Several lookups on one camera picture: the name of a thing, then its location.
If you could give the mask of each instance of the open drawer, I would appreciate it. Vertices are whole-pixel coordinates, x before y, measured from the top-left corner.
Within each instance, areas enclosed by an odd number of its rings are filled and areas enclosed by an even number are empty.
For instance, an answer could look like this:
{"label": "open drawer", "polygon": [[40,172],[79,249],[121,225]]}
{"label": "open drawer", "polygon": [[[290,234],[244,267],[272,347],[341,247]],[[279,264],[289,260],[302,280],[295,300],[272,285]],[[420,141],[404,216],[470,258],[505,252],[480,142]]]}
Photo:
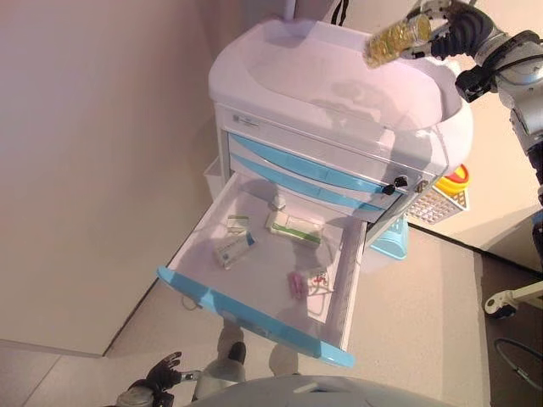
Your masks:
{"label": "open drawer", "polygon": [[[318,248],[265,228],[277,193],[285,197],[285,212],[324,224]],[[256,244],[225,270],[214,247],[227,234],[229,215],[249,217]],[[272,182],[235,173],[158,275],[203,308],[252,332],[328,363],[352,366],[346,349],[366,226]],[[326,267],[333,290],[292,298],[287,274],[316,267]]]}

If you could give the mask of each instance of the cart lid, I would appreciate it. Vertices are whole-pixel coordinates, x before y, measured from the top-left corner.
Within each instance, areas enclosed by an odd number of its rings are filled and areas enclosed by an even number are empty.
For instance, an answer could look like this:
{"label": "cart lid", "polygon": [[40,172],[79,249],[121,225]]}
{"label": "cart lid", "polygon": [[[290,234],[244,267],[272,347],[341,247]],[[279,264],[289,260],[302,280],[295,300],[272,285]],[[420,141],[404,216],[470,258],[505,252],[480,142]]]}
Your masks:
{"label": "cart lid", "polygon": [[369,69],[362,57],[367,38],[309,20],[258,24],[217,58],[210,95],[360,153],[433,174],[453,171],[473,131],[454,72],[430,60]]}

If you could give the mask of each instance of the lock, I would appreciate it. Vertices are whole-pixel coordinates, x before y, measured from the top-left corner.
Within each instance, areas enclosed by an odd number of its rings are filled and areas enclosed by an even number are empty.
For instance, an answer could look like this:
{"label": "lock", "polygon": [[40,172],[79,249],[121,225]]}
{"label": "lock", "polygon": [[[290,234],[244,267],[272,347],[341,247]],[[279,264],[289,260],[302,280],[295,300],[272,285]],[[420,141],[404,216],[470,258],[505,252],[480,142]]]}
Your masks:
{"label": "lock", "polygon": [[397,176],[394,179],[394,184],[388,184],[383,188],[383,193],[385,195],[392,195],[396,188],[407,187],[407,176]]}

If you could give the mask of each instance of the blue drawer handle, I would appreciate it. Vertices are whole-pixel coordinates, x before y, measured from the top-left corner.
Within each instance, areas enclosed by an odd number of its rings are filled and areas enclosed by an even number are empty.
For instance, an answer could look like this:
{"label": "blue drawer handle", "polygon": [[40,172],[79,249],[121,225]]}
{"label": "blue drawer handle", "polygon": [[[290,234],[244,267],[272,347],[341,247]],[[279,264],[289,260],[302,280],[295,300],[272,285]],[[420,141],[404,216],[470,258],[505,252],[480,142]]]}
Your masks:
{"label": "blue drawer handle", "polygon": [[237,134],[230,133],[230,136],[236,142],[263,159],[300,176],[305,176],[312,180],[324,182],[336,187],[351,189],[353,191],[383,193],[383,187],[374,182],[345,174],[344,172],[327,167],[326,165],[315,163],[308,159],[302,159],[291,153],[285,153],[284,151],[268,147],[259,142],[254,142],[248,138],[238,136]]}
{"label": "blue drawer handle", "polygon": [[363,203],[358,199],[344,197],[343,195],[339,195],[336,192],[328,191],[327,189],[320,188],[316,185],[310,184],[309,182],[299,180],[298,178],[294,178],[293,176],[288,176],[271,168],[265,167],[264,165],[257,164],[250,159],[240,157],[237,154],[232,154],[232,157],[236,159],[240,164],[249,168],[258,175],[263,176],[267,180],[275,182],[276,184],[288,188],[292,191],[302,193],[307,197],[320,199],[324,202],[329,202],[331,204],[345,206],[352,209],[384,210],[383,208],[373,206],[369,203]]}

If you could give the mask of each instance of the blue container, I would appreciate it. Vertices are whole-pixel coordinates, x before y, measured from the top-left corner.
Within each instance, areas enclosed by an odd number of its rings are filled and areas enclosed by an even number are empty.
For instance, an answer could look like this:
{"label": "blue container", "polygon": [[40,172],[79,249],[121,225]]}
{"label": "blue container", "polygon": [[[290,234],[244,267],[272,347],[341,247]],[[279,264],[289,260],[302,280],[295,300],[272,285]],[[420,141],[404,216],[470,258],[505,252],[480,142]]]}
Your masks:
{"label": "blue container", "polygon": [[370,247],[392,259],[403,260],[407,256],[408,236],[407,218],[402,215]]}

